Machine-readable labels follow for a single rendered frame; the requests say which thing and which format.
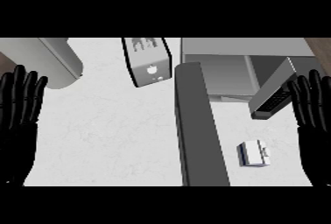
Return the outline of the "white milk carton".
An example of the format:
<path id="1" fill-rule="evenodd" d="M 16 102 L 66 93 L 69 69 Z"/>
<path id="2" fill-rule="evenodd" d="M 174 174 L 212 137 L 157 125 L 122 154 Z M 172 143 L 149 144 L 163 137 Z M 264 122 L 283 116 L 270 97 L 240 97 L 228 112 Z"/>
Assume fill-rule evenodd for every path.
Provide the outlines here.
<path id="1" fill-rule="evenodd" d="M 237 146 L 240 166 L 267 166 L 270 164 L 270 150 L 264 141 L 243 141 Z"/>

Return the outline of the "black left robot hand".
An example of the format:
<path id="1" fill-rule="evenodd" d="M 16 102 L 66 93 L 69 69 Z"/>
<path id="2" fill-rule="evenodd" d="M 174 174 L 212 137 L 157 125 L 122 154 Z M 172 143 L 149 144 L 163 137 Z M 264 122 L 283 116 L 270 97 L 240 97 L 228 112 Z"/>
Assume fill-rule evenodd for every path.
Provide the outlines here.
<path id="1" fill-rule="evenodd" d="M 0 187 L 20 187 L 36 154 L 36 121 L 47 77 L 22 65 L 0 79 Z"/>

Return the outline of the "grey toaster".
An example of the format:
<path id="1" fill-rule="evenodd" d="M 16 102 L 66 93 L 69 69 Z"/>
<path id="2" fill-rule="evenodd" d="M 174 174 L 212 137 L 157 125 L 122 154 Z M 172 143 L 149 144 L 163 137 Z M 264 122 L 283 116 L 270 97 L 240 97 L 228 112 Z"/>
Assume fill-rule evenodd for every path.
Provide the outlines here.
<path id="1" fill-rule="evenodd" d="M 171 78 L 171 51 L 165 38 L 122 38 L 128 75 L 135 88 Z"/>

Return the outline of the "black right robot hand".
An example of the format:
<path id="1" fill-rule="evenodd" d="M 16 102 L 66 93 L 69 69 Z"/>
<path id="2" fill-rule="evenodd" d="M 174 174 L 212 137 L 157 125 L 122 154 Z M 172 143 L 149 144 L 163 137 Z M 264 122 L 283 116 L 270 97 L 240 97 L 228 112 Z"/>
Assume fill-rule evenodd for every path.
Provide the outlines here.
<path id="1" fill-rule="evenodd" d="M 311 69 L 287 81 L 298 150 L 304 174 L 313 186 L 331 186 L 331 77 Z"/>

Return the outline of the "dark grey microwave door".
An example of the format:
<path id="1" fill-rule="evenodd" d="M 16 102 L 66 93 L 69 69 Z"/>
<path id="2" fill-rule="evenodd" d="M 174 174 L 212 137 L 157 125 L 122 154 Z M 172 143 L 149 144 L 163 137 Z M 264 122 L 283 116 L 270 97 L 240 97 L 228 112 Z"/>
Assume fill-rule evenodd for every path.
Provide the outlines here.
<path id="1" fill-rule="evenodd" d="M 228 186 L 221 145 L 197 62 L 174 68 L 174 115 L 184 186 Z"/>

